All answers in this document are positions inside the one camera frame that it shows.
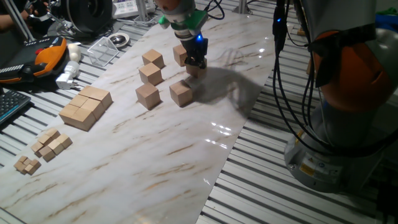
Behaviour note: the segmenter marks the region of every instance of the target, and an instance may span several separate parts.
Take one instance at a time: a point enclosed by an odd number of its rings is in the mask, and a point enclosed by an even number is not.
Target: wooden block
[[[192,90],[184,81],[171,85],[170,94],[179,107],[192,101]]]
[[[84,131],[88,131],[95,124],[96,119],[93,112],[79,108],[72,116],[72,121],[72,126]]]
[[[150,83],[154,86],[163,81],[162,71],[153,63],[149,63],[139,69],[139,76],[143,83]]]
[[[72,125],[73,120],[72,116],[76,113],[76,111],[79,109],[77,106],[73,105],[66,105],[60,112],[60,117],[62,118],[63,122],[65,124]]]
[[[187,50],[183,45],[173,47],[174,60],[181,66],[185,66],[185,59],[187,58]]]
[[[53,140],[58,138],[60,136],[60,132],[56,130],[55,128],[50,128],[46,133],[46,135],[50,136]]]
[[[23,162],[23,164],[28,166],[28,165],[30,164],[30,162],[32,162],[30,159],[26,159],[26,160]]]
[[[21,174],[26,174],[25,168],[27,165],[23,164],[22,162],[18,161],[17,163],[14,164],[14,167],[21,172]]]
[[[105,112],[105,108],[102,105],[102,103],[100,101],[98,101],[98,100],[94,100],[94,99],[91,99],[91,98],[88,99],[86,101],[86,103],[84,103],[83,106],[81,106],[81,108],[93,112],[94,117],[95,117],[96,120],[99,120],[99,118]]]
[[[146,83],[136,89],[136,93],[138,102],[140,102],[148,110],[160,103],[159,90],[150,83]]]
[[[60,142],[65,149],[72,144],[72,140],[66,134],[61,134],[57,138],[57,141]]]
[[[26,156],[21,156],[21,157],[18,159],[18,162],[25,162],[26,159],[27,159]]]
[[[60,142],[58,142],[57,140],[52,141],[49,144],[49,148],[51,150],[53,150],[55,155],[59,155],[65,149],[64,146]]]
[[[86,96],[94,100],[99,100],[105,109],[108,109],[108,107],[113,103],[111,93],[109,91],[92,86],[86,86],[84,89],[82,89],[82,91],[79,92],[79,95]]]
[[[24,169],[29,175],[33,175],[34,172],[41,166],[41,163],[34,159],[26,168]]]
[[[303,28],[300,27],[300,28],[298,29],[297,35],[305,35],[305,32],[304,32]]]
[[[163,68],[164,67],[164,61],[163,61],[162,54],[157,52],[154,49],[151,49],[150,51],[148,51],[144,55],[142,55],[142,60],[144,61],[144,65],[147,65],[149,63],[153,63],[158,68]]]
[[[195,78],[200,78],[202,75],[206,73],[207,69],[207,67],[205,69],[200,69],[197,66],[191,66],[191,65],[185,65],[185,68],[187,69],[187,73]]]
[[[312,62],[310,59],[310,61],[308,61],[308,66],[307,66],[307,75],[311,74],[311,64],[312,64]]]
[[[35,155],[40,158],[42,157],[42,155],[39,153],[39,150],[41,150],[43,147],[44,145],[42,143],[36,142],[30,148],[35,152]]]
[[[81,107],[88,100],[87,96],[76,95],[70,102],[70,105]]]
[[[53,152],[53,150],[51,150],[50,147],[45,146],[44,148],[42,148],[40,151],[40,154],[43,156],[43,159],[46,162],[50,162],[54,157],[55,157],[55,153]]]
[[[52,142],[53,139],[50,136],[43,134],[37,141],[42,143],[44,146],[46,146],[46,145],[50,144],[50,142]]]

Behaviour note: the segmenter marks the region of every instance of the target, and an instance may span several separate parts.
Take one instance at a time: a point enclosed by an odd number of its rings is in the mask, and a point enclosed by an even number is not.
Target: yellow warning label
[[[303,133],[304,133],[304,131],[303,131],[303,130],[300,130],[300,131],[297,133],[297,136],[298,136],[299,138],[301,138],[301,135],[303,135]],[[295,145],[297,145],[298,143],[299,143],[299,139],[296,139]]]
[[[303,171],[304,173],[312,176],[315,173],[315,169],[312,169],[311,167],[307,166],[306,164],[301,164],[300,170]]]

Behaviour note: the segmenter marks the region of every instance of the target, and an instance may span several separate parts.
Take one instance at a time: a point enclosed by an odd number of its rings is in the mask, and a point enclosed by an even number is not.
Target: cable connector
[[[77,76],[79,71],[79,63],[70,61],[67,66],[63,70],[64,73],[61,74],[55,81],[57,86],[62,90],[69,90],[71,88],[75,88],[77,83],[73,81],[73,78]]]

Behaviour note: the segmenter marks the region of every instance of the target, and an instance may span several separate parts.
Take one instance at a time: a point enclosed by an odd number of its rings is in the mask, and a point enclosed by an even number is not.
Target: white marble surface
[[[93,86],[114,103],[86,133],[51,125],[74,142],[31,177],[0,170],[0,207],[27,223],[195,223],[274,63],[272,21],[226,12],[203,28],[208,71],[190,80],[195,102],[179,108],[169,86],[188,78],[174,61],[172,29],[153,27]],[[162,103],[137,102],[141,55],[164,56]]]

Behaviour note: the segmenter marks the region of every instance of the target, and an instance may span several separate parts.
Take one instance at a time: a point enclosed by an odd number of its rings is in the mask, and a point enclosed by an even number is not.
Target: clear plastic box
[[[87,52],[93,65],[103,67],[117,56],[119,50],[114,46],[109,38],[103,37],[90,47]]]

